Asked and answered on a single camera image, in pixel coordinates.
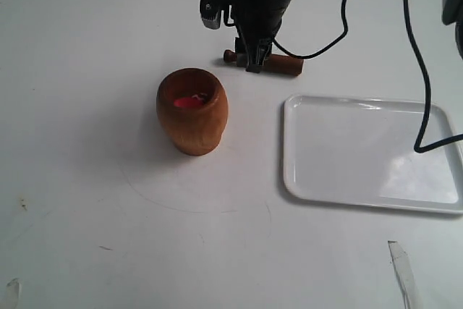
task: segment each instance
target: white tray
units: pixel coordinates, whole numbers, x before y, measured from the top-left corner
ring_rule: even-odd
[[[417,154],[423,103],[292,96],[284,104],[284,182],[298,198],[463,214],[458,145]],[[452,135],[432,106],[424,144]]]

